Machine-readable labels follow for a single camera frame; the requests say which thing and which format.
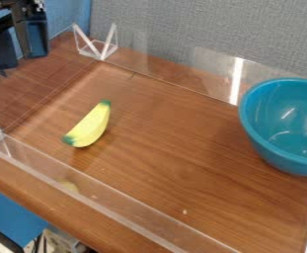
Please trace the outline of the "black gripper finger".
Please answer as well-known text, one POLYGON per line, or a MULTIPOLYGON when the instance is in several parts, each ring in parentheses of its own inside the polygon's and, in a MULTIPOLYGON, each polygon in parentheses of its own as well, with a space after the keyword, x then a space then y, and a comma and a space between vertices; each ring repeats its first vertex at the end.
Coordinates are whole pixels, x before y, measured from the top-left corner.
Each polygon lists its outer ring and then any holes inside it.
POLYGON ((12 37, 8 31, 0 33, 0 75, 5 76, 5 70, 19 65, 12 37))
POLYGON ((15 26, 21 52, 25 58, 44 57, 49 54, 48 22, 21 21, 15 26))

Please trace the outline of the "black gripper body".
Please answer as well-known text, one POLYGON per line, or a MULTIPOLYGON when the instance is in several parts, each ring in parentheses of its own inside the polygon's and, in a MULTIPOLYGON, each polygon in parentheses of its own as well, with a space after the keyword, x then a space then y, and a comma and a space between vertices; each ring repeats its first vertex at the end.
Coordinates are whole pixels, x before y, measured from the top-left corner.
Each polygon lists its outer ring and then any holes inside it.
POLYGON ((24 33, 31 25, 48 32, 45 0, 0 0, 0 32, 16 28, 24 33))

